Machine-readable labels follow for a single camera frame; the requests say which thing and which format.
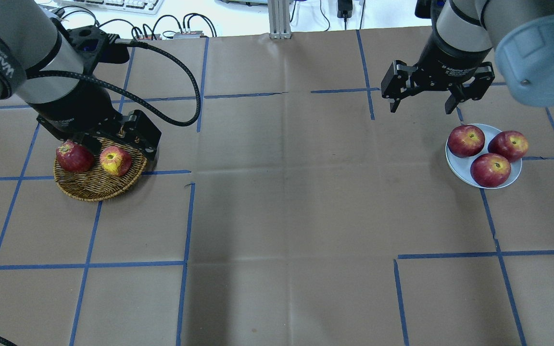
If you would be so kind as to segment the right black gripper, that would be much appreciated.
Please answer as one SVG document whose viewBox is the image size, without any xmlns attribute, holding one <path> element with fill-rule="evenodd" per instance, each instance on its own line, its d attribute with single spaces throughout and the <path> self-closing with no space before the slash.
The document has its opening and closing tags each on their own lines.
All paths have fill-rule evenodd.
<svg viewBox="0 0 554 346">
<path fill-rule="evenodd" d="M 460 103 L 481 99 L 495 80 L 486 53 L 465 53 L 460 58 L 438 47 L 426 47 L 418 62 L 407 65 L 395 60 L 382 79 L 382 98 L 397 112 L 402 99 L 426 91 L 448 91 L 445 114 L 452 114 Z"/>
</svg>

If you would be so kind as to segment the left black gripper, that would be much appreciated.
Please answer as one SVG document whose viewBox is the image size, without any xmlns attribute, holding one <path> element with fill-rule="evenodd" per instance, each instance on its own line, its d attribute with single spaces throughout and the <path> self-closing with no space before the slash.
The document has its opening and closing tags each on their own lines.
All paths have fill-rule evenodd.
<svg viewBox="0 0 554 346">
<path fill-rule="evenodd" d="M 101 140 L 108 139 L 121 146 L 130 146 L 147 160 L 154 161 L 162 136 L 160 129 L 140 110 L 134 110 L 128 115 L 117 113 L 99 121 L 94 127 L 75 132 L 60 131 L 42 116 L 38 116 L 37 121 L 58 140 L 71 140 L 85 146 L 94 155 L 102 151 Z"/>
</svg>

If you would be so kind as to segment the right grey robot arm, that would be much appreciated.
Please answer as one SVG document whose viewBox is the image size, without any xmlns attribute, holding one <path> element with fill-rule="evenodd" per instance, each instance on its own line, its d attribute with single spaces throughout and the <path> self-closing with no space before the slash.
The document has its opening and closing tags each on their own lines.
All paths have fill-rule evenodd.
<svg viewBox="0 0 554 346">
<path fill-rule="evenodd" d="M 554 107 L 554 0 L 418 0 L 431 34 L 417 63 L 394 61 L 380 89 L 396 112 L 400 101 L 449 91 L 445 112 L 481 99 L 499 73 L 511 96 Z"/>
</svg>

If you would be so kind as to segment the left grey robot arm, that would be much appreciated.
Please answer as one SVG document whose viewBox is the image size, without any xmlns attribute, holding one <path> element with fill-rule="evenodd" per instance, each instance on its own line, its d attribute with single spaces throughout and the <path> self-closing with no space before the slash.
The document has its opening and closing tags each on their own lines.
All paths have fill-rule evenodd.
<svg viewBox="0 0 554 346">
<path fill-rule="evenodd" d="M 116 88 L 94 76 L 101 62 L 129 59 L 117 35 L 95 26 L 67 30 L 31 0 L 0 0 L 0 100 L 19 96 L 60 141 L 97 154 L 107 138 L 152 161 L 161 131 L 141 111 L 116 111 L 109 95 Z"/>
</svg>

